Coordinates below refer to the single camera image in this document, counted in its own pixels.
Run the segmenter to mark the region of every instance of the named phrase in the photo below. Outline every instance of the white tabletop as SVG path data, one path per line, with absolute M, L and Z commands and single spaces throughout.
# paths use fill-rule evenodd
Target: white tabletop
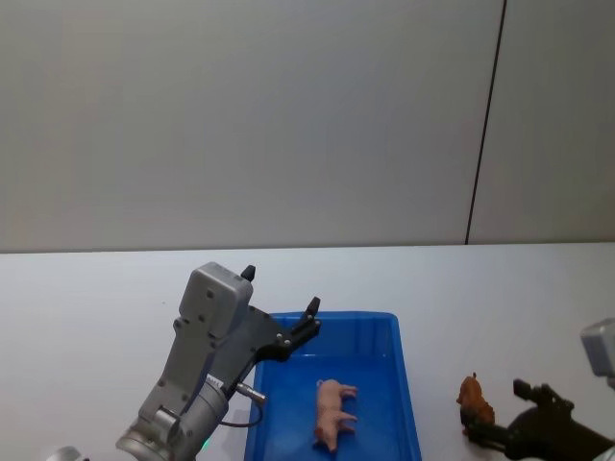
M 615 244 L 0 255 L 0 459 L 111 450 L 160 375 L 190 271 L 210 260 L 256 264 L 252 301 L 270 312 L 312 296 L 394 312 L 424 460 L 501 459 L 461 435 L 455 398 L 472 372 L 503 425 L 528 406 L 512 394 L 521 377 L 615 433 L 615 394 L 578 338 L 615 314 Z M 247 418 L 247 400 L 231 407 Z M 198 460 L 240 461 L 245 437 L 219 427 Z

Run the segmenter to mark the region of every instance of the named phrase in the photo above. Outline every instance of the pink toy pig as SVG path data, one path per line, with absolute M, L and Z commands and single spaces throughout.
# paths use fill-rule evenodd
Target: pink toy pig
M 314 435 L 316 443 L 325 444 L 329 451 L 337 450 L 337 432 L 355 430 L 344 424 L 344 421 L 356 421 L 357 417 L 342 411 L 342 398 L 357 396 L 355 386 L 340 384 L 334 379 L 319 380 L 316 400 L 316 428 Z

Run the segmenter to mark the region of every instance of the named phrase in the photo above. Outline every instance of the toy pig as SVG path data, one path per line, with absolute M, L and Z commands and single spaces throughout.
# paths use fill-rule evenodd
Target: toy pig
M 461 405 L 461 410 L 476 415 L 479 421 L 486 425 L 492 425 L 496 422 L 493 407 L 482 396 L 482 389 L 476 373 L 463 379 L 457 403 Z
M 338 431 L 355 432 L 352 427 L 345 425 L 344 421 L 356 421 L 357 417 L 342 411 L 342 399 L 355 398 L 357 388 L 340 384 L 334 379 L 319 380 L 316 386 L 316 443 L 326 445 L 329 451 L 333 452 L 337 450 Z

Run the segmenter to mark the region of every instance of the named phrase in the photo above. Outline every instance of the gray wall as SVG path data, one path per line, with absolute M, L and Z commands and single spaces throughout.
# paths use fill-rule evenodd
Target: gray wall
M 4 0 L 0 251 L 462 243 L 503 2 Z M 470 242 L 615 238 L 615 6 L 514 0 Z

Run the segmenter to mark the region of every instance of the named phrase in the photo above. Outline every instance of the blue plastic tray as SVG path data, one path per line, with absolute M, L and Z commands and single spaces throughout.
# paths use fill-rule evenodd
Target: blue plastic tray
M 289 326 L 299 313 L 275 315 Z M 420 461 L 397 318 L 381 312 L 322 312 L 320 334 L 285 363 L 257 365 L 267 395 L 262 422 L 248 432 L 244 461 Z M 336 454 L 315 447 L 316 381 L 358 387 L 343 410 L 356 434 L 341 433 Z M 252 408 L 251 418 L 257 416 Z

